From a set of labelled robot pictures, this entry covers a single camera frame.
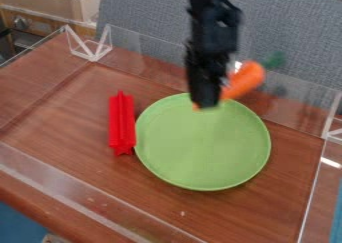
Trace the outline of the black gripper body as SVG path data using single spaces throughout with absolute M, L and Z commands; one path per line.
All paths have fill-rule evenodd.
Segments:
M 232 0 L 188 0 L 189 48 L 196 57 L 226 65 L 238 50 L 242 10 Z

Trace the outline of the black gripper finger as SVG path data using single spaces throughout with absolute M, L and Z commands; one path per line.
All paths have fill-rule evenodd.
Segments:
M 190 66 L 190 96 L 201 109 L 218 105 L 222 87 L 228 85 L 226 69 L 228 64 L 218 61 Z

